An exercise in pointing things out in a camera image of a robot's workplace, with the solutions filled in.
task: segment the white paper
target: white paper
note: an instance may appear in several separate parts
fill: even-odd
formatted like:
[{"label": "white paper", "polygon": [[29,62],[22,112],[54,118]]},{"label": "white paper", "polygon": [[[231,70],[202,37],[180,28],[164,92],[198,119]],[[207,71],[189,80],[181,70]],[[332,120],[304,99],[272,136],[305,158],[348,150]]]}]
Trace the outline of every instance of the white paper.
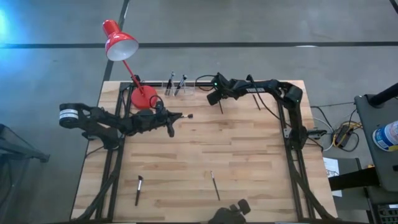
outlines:
[{"label": "white paper", "polygon": [[[325,168],[326,168],[326,173],[328,177],[334,177],[340,174],[338,170],[338,161],[337,159],[329,159],[329,158],[323,158],[323,162],[325,163]],[[333,196],[337,197],[342,197],[343,195],[341,194],[341,190],[335,190],[332,191],[331,194]]]}]

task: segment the black metal frame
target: black metal frame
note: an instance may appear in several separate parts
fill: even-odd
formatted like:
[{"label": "black metal frame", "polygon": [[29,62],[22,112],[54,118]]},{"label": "black metal frame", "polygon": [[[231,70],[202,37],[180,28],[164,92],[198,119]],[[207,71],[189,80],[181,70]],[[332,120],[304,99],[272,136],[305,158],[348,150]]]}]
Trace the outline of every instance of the black metal frame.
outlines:
[{"label": "black metal frame", "polygon": [[[153,86],[153,87],[162,86],[162,82],[143,82],[143,83],[146,85]],[[186,85],[193,86],[194,83],[186,82]],[[212,83],[211,82],[199,82],[195,86],[212,86]],[[134,88],[134,85],[132,83],[122,82],[120,84],[115,114],[120,114],[122,100],[124,100],[123,94],[127,90],[128,95],[127,95],[126,107],[124,109],[124,112],[125,112],[124,116],[129,116],[129,109],[131,107],[131,93],[133,91],[133,88]],[[293,151],[292,146],[289,143],[289,138],[285,137],[285,135],[284,135],[284,130],[287,128],[287,123],[286,123],[285,114],[284,114],[284,108],[280,102],[277,102],[277,105],[278,105],[278,112],[279,112],[279,118],[280,118],[280,126],[282,129],[282,137],[284,139],[284,145],[285,145],[287,165],[289,167],[289,175],[290,175],[290,181],[291,181],[291,185],[292,185],[292,193],[293,193],[293,198],[294,198],[297,221],[298,222],[307,222],[307,223],[347,223],[347,224],[358,223],[358,222],[345,222],[345,221],[333,218],[321,206],[321,204],[316,199],[314,194],[312,194],[312,192],[309,188],[309,184],[308,184],[308,177],[307,177],[307,172],[305,170],[305,163],[304,163],[302,151],[301,150],[295,151],[297,154],[297,162],[298,162],[298,167],[299,167],[299,171],[297,171],[297,169],[295,168],[294,159],[293,159],[293,155],[292,155],[292,151]],[[106,155],[103,178],[102,178],[102,182],[101,182],[101,189],[100,189],[98,195],[95,197],[95,199],[91,203],[91,205],[86,209],[86,212],[88,210],[90,210],[90,212],[88,212],[84,217],[70,220],[69,222],[65,222],[65,223],[110,223],[113,221],[113,213],[114,213],[114,208],[115,208],[115,204],[116,204],[116,196],[117,196],[117,191],[118,191],[119,175],[120,175],[120,171],[121,171],[121,161],[123,158],[123,151],[124,151],[124,142],[125,142],[125,138],[122,138],[121,146],[118,149],[114,150],[114,151],[117,151],[118,154],[117,154],[116,162],[114,165],[114,169],[113,169],[112,173],[110,173],[110,174],[109,174],[109,172],[111,169],[111,161],[112,161],[112,156],[113,156],[114,151],[108,151],[108,153]],[[297,185],[299,185],[300,188],[304,192],[309,218],[304,217],[301,200],[300,200],[299,188],[297,187]],[[104,196],[106,195],[110,186],[112,186],[112,189],[111,189],[111,195],[110,195],[110,201],[109,201],[109,208],[108,208],[108,213],[106,215],[106,218],[104,218],[103,217]],[[317,212],[319,213],[319,215],[321,216],[322,219],[316,219],[314,208],[317,210]],[[95,218],[90,220],[90,217],[92,216],[94,211],[96,211]],[[151,222],[136,222],[136,223],[137,224],[153,224]]]},{"label": "black metal frame", "polygon": [[[15,141],[9,142],[7,139],[3,138],[3,133],[8,133],[13,135],[15,139],[23,144],[18,144]],[[40,162],[48,162],[50,155],[44,154],[37,149],[34,149],[32,146],[27,144],[25,140],[23,140],[20,136],[18,136],[12,129],[5,126],[4,124],[0,124],[0,150],[6,151],[10,154],[20,155],[26,158],[36,158],[39,159]]]}]

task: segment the lamp base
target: lamp base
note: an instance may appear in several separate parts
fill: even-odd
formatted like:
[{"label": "lamp base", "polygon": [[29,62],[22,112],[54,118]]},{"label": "lamp base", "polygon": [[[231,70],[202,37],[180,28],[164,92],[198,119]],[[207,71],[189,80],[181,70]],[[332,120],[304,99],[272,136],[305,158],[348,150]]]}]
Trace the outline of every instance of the lamp base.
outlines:
[{"label": "lamp base", "polygon": [[149,109],[155,106],[157,97],[152,97],[157,95],[156,90],[151,86],[142,86],[144,94],[141,93],[140,89],[136,88],[131,94],[131,103],[137,109]]}]

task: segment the black cable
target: black cable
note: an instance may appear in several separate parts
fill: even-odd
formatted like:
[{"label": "black cable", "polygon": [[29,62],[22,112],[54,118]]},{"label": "black cable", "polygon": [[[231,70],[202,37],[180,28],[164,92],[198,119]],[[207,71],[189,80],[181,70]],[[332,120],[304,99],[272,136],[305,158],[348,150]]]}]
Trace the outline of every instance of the black cable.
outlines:
[{"label": "black cable", "polygon": [[326,107],[326,106],[339,106],[339,105],[347,105],[347,104],[353,104],[355,102],[345,102],[345,103],[333,103],[329,105],[316,105],[317,107]]},{"label": "black cable", "polygon": [[98,150],[100,150],[100,149],[102,149],[102,148],[104,148],[104,147],[105,147],[105,146],[101,146],[101,147],[99,147],[99,148],[97,148],[97,149],[95,149],[95,150],[93,150],[93,151],[87,153],[85,158],[87,158],[88,155],[90,155],[90,154],[92,154],[92,153],[94,153],[94,152],[96,152],[96,151],[98,151]]},{"label": "black cable", "polygon": [[357,130],[358,128],[362,128],[362,125],[353,129],[353,131]]},{"label": "black cable", "polygon": [[161,97],[160,96],[158,96],[158,95],[153,95],[153,96],[151,96],[150,98],[149,98],[149,106],[152,108],[152,109],[156,109],[156,104],[155,104],[155,106],[152,106],[151,104],[150,104],[150,101],[152,100],[152,98],[153,97],[157,97],[158,99],[160,99],[160,102],[162,102],[162,109],[163,109],[163,107],[164,107],[164,102],[163,102],[163,100],[161,99]]},{"label": "black cable", "polygon": [[311,108],[316,108],[319,111],[321,111],[323,117],[325,118],[326,123],[329,124],[329,126],[331,127],[331,131],[333,131],[333,126],[330,124],[330,122],[329,122],[328,118],[326,117],[325,113],[323,112],[323,110],[319,106],[311,106]]},{"label": "black cable", "polygon": [[309,140],[313,141],[317,146],[319,146],[321,148],[321,152],[323,152],[324,148],[321,144],[319,144],[316,140],[312,139],[312,138],[308,138]]},{"label": "black cable", "polygon": [[252,78],[250,79],[250,82],[251,82],[252,86],[254,87],[254,89],[256,90],[257,96],[259,97],[261,104],[267,109],[267,111],[269,111],[272,115],[274,115],[274,117],[276,117],[276,119],[280,120],[280,118],[274,112],[272,112],[271,109],[269,109],[268,106],[264,103],[264,101],[262,100],[262,98],[260,96],[259,90],[257,89],[256,85],[254,84],[254,80]]},{"label": "black cable", "polygon": [[348,120],[348,127],[350,127],[350,126],[351,126],[351,120],[353,119],[353,115],[354,115],[355,111],[356,111],[356,109],[355,109],[355,110],[353,110],[353,112],[352,112],[352,113],[351,113],[351,115],[349,116],[349,120]]},{"label": "black cable", "polygon": [[202,75],[202,76],[199,76],[196,80],[195,80],[195,86],[197,86],[200,90],[202,90],[202,91],[211,91],[211,90],[213,90],[214,89],[214,87],[211,87],[211,89],[209,89],[209,90],[205,90],[205,89],[202,89],[201,88],[201,86],[200,85],[197,85],[197,83],[198,83],[198,80],[199,79],[201,79],[201,78],[205,78],[205,77],[216,77],[215,75]]},{"label": "black cable", "polygon": [[9,196],[9,194],[11,193],[11,189],[12,189],[11,163],[10,163],[10,161],[9,161],[9,158],[6,158],[6,157],[5,157],[5,160],[6,160],[7,165],[8,165],[8,178],[9,178],[9,181],[10,181],[10,186],[9,186],[9,188],[8,188],[8,190],[7,190],[6,195],[4,196],[4,198],[3,198],[3,199],[1,200],[1,202],[0,202],[0,208],[3,206],[4,202],[6,202],[6,200],[7,200],[8,196]]}]

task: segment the red desk lamp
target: red desk lamp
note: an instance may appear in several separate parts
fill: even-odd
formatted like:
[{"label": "red desk lamp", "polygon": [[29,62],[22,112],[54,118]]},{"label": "red desk lamp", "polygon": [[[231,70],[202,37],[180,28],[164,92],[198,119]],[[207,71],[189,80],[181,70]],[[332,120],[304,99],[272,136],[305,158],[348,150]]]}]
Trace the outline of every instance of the red desk lamp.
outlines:
[{"label": "red desk lamp", "polygon": [[121,32],[114,20],[105,20],[103,29],[108,36],[105,43],[107,58],[115,62],[122,60],[137,86],[131,94],[131,102],[138,109],[154,107],[157,101],[157,97],[153,97],[157,94],[156,90],[151,86],[141,85],[125,61],[138,50],[138,41],[129,34]]}]

